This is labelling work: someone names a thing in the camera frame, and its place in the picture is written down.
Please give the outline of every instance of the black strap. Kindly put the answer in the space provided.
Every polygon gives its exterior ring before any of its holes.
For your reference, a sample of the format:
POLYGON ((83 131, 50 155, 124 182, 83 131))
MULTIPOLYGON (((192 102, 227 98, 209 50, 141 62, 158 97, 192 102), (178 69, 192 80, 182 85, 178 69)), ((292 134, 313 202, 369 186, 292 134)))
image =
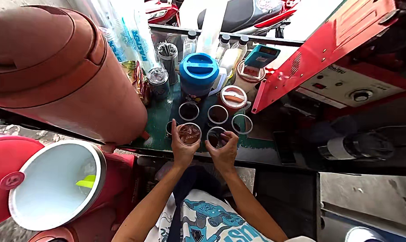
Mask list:
POLYGON ((173 214, 167 242, 178 242, 181 238, 182 202, 192 189, 205 191, 219 200, 223 200, 221 184, 213 175, 209 174, 202 166, 191 166, 187 168, 173 189, 176 209, 173 214))

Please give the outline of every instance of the red metal frame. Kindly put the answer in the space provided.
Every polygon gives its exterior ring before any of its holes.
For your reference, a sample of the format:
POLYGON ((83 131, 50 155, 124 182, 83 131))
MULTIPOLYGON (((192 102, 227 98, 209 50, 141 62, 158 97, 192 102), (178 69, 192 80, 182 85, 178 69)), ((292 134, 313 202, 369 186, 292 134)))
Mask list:
POLYGON ((347 0, 317 31, 262 82, 252 113, 258 113, 321 70, 392 25, 379 21, 394 0, 347 0))

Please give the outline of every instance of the red motorcycle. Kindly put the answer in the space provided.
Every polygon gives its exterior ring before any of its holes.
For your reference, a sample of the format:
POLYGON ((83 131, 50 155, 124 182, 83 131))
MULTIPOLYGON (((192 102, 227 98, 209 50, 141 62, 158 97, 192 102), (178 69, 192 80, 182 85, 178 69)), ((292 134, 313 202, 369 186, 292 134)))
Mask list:
MULTIPOLYGON (((221 31, 247 35, 266 35, 276 30, 282 38, 283 28, 290 24, 288 18, 296 11, 300 0, 230 0, 224 15, 221 31)), ((168 24, 180 27, 179 0, 146 0, 146 13, 151 24, 168 24)), ((198 14, 197 25, 201 29, 206 10, 198 14)))

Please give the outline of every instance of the bottle cap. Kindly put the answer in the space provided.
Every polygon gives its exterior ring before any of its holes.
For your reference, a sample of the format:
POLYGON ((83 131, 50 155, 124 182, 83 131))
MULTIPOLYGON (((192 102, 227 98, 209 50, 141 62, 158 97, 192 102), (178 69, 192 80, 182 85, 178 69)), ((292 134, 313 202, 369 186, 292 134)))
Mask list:
POLYGON ((221 36, 221 42, 228 43, 230 41, 230 36, 228 34, 223 34, 221 36))
POLYGON ((248 41, 249 41, 249 38, 247 36, 241 36, 240 40, 239 40, 239 44, 246 45, 248 41))
POLYGON ((189 38, 190 40, 195 39, 196 36, 197 36, 197 33, 196 33, 194 30, 188 31, 188 38, 189 38))

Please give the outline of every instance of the person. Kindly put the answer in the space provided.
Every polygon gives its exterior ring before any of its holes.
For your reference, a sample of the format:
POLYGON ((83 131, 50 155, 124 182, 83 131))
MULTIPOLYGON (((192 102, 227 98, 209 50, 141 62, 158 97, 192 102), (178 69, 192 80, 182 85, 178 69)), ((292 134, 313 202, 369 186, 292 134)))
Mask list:
POLYGON ((227 182, 237 206, 236 211, 225 201, 197 189, 187 191, 185 199, 175 202, 175 196, 180 194, 178 186, 188 186, 195 179, 194 174, 180 182, 200 146, 200 140, 192 146, 184 145, 179 140, 173 119, 173 166, 128 215, 112 242, 313 242, 303 236, 287 238, 236 173, 234 160, 238 136, 227 131, 224 137, 227 143, 222 148, 215 149, 207 140, 206 148, 216 169, 227 182), (178 229, 174 238, 172 230, 177 227, 174 225, 175 219, 179 222, 181 233, 179 235, 178 229))

